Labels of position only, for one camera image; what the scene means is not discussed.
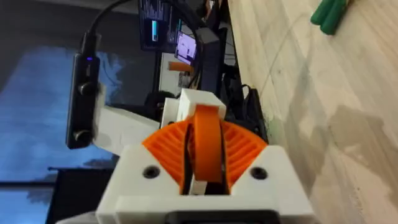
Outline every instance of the computer monitor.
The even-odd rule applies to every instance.
[[[162,0],[139,0],[142,50],[175,53],[182,21],[177,10]]]
[[[191,65],[195,58],[197,50],[197,42],[193,37],[190,37],[183,32],[178,33],[177,48],[175,49],[175,57],[180,61]]]

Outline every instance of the wire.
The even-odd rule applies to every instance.
[[[225,43],[235,48],[235,45],[230,44],[230,43],[228,43],[227,41],[226,41]]]
[[[103,19],[104,16],[107,15],[107,13],[109,13],[110,11],[112,11],[115,7],[118,7],[121,4],[124,4],[126,2],[129,2],[131,0],[117,0],[115,2],[113,2],[112,4],[110,4],[108,7],[106,7],[105,9],[103,9],[95,18],[95,20],[93,21],[88,33],[93,35],[96,33],[96,30],[98,28],[98,24],[100,24],[101,20]]]

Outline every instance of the green object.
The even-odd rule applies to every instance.
[[[335,0],[323,0],[311,17],[312,24],[323,24],[334,2]]]
[[[336,33],[338,24],[344,15],[347,0],[323,0],[311,17],[311,22],[321,26],[328,35]]]

